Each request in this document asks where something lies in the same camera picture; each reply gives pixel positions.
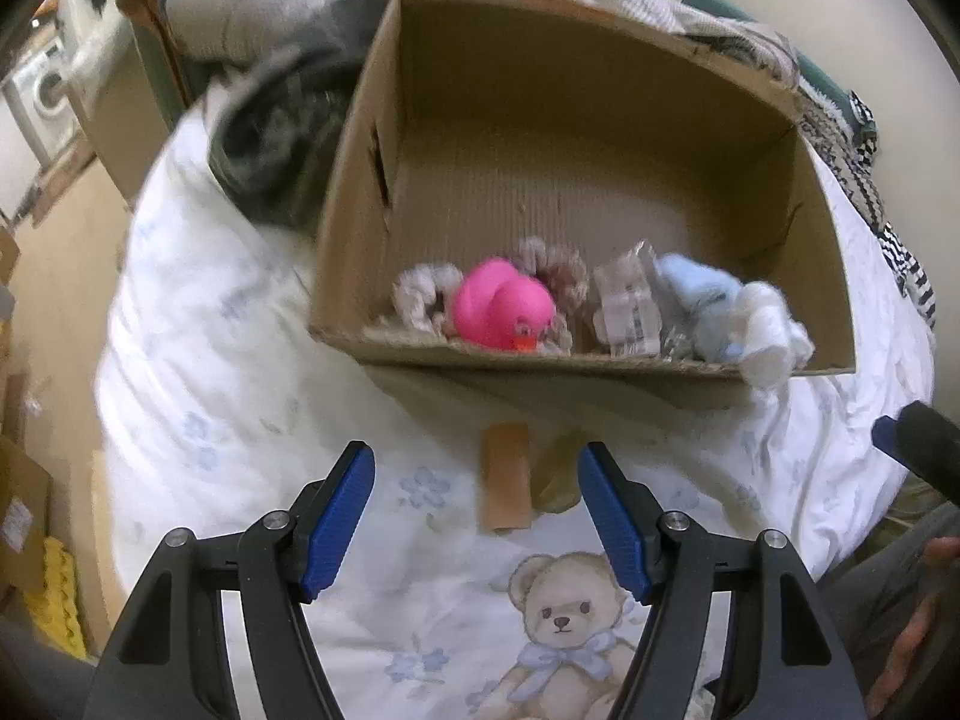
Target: gray pants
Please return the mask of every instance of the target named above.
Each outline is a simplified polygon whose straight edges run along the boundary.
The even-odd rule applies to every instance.
[[[920,557],[931,538],[960,536],[960,509],[943,504],[860,565],[827,576],[820,589],[864,695],[884,669],[920,599],[940,587],[936,622],[914,656],[884,720],[960,717],[960,571],[932,574]]]

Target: barcode label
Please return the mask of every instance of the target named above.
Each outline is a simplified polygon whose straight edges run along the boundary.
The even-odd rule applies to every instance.
[[[18,553],[23,552],[23,545],[27,541],[27,534],[30,533],[30,526],[34,523],[34,516],[30,509],[16,495],[11,498],[7,514],[3,518],[3,525],[0,525],[0,536],[6,541],[7,546]]]

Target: olive green object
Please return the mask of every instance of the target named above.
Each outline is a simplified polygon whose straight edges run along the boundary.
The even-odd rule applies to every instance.
[[[577,458],[596,438],[584,430],[564,433],[536,458],[530,472],[530,497],[542,514],[560,514],[580,502]]]

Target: yellow object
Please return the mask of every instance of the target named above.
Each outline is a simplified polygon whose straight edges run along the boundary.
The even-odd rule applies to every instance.
[[[77,570],[73,556],[52,536],[43,540],[43,592],[24,593],[30,617],[51,642],[74,658],[86,658],[77,614]]]

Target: metal screw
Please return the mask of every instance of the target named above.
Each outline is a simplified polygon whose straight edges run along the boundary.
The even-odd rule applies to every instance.
[[[190,538],[190,531],[186,528],[174,528],[170,533],[163,537],[163,542],[168,547],[181,547]]]
[[[774,549],[784,549],[786,546],[786,536],[780,531],[764,531],[763,540],[767,542],[767,546]]]
[[[290,514],[287,514],[283,509],[278,509],[263,518],[263,527],[268,531],[280,531],[286,528],[289,522]]]
[[[666,512],[664,526],[668,531],[685,531],[690,527],[690,518],[683,512]]]

